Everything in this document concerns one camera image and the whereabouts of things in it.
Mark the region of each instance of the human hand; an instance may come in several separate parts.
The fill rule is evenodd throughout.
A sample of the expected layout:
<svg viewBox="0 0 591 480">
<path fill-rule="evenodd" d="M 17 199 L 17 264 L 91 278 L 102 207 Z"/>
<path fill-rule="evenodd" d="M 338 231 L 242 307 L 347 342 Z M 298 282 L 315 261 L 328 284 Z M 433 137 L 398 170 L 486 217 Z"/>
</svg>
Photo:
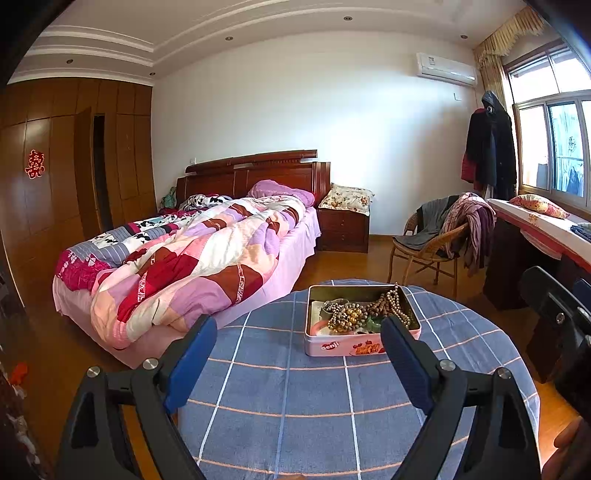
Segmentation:
<svg viewBox="0 0 591 480">
<path fill-rule="evenodd" d="M 545 463 L 544 468 L 542 469 L 542 480 L 558 480 L 570 444 L 573 443 L 574 437 L 577 435 L 582 423 L 583 419 L 581 417 L 574 419 L 554 439 L 554 446 L 558 450 L 556 450 Z"/>
</svg>

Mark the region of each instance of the purple pillow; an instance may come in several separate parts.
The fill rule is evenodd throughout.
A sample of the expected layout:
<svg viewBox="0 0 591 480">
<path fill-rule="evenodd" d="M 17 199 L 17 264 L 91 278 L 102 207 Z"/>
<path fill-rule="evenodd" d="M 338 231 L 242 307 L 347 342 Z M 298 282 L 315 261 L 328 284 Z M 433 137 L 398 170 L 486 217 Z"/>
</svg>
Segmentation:
<svg viewBox="0 0 591 480">
<path fill-rule="evenodd" d="M 292 189 L 277 183 L 275 180 L 260 180 L 254 184 L 251 191 L 248 192 L 249 197 L 256 199 L 263 197 L 272 197 L 273 195 L 291 195 L 302 201 L 306 208 L 314 205 L 316 199 L 314 194 L 307 192 L 306 190 Z"/>
</svg>

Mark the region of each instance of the black coat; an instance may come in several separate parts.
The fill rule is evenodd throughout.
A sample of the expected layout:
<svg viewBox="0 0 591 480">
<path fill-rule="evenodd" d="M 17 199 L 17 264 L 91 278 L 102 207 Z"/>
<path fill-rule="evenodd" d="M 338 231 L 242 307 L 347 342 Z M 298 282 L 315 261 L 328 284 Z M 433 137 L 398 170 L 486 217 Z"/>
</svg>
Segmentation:
<svg viewBox="0 0 591 480">
<path fill-rule="evenodd" d="M 470 119 L 466 154 L 476 164 L 475 180 L 495 189 L 494 197 L 510 200 L 515 196 L 517 164 L 511 117 L 490 90 L 482 97 L 485 110 Z"/>
</svg>

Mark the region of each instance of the wicker chair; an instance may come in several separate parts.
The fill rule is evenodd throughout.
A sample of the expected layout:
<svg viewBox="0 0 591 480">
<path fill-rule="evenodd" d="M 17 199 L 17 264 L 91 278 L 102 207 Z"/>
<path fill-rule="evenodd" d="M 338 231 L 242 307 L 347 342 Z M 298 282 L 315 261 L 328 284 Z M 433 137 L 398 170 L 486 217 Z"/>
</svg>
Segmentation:
<svg viewBox="0 0 591 480">
<path fill-rule="evenodd" d="M 409 219 L 406 225 L 404 226 L 404 235 L 408 232 L 414 234 L 414 231 L 417 229 L 418 224 L 418 217 L 417 214 L 414 213 Z M 390 272 L 388 274 L 388 283 L 392 280 L 392 263 L 394 262 L 394 257 L 403 258 L 407 260 L 407 266 L 404 270 L 404 276 L 402 277 L 402 285 L 406 285 L 408 281 L 408 276 L 410 273 L 410 268 L 413 262 L 421 264 L 423 267 L 420 268 L 415 272 L 419 273 L 425 270 L 426 268 L 431 268 L 435 270 L 435 282 L 434 284 L 437 285 L 439 282 L 439 273 L 441 272 L 448 277 L 453 278 L 453 298 L 457 297 L 457 255 L 454 258 L 447 258 L 442 257 L 438 254 L 439 250 L 444 248 L 445 244 L 459 238 L 462 236 L 466 231 L 469 229 L 468 224 L 464 223 L 463 225 L 459 226 L 458 228 L 444 233 L 443 235 L 438 235 L 435 238 L 432 238 L 428 241 L 428 243 L 422 248 L 422 250 L 413 250 L 400 242 L 398 242 L 395 238 L 394 245 L 392 246 L 392 254 L 390 255 Z M 397 254 L 396 250 L 399 250 L 403 255 Z M 440 265 L 445 262 L 453 261 L 453 275 L 446 271 L 440 269 Z"/>
</svg>

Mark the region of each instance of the gray garment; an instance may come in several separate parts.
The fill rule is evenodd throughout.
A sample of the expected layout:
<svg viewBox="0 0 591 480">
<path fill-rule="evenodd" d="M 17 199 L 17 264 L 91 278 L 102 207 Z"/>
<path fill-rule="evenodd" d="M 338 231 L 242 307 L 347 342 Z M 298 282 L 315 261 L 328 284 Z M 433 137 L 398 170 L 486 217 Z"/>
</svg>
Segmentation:
<svg viewBox="0 0 591 480">
<path fill-rule="evenodd" d="M 423 210 L 423 230 L 415 235 L 395 235 L 394 238 L 413 250 L 422 249 L 429 240 L 439 235 L 443 222 L 445 222 L 447 214 L 453 205 L 453 203 L 451 205 L 449 203 L 449 197 L 423 203 L 421 206 Z"/>
</svg>

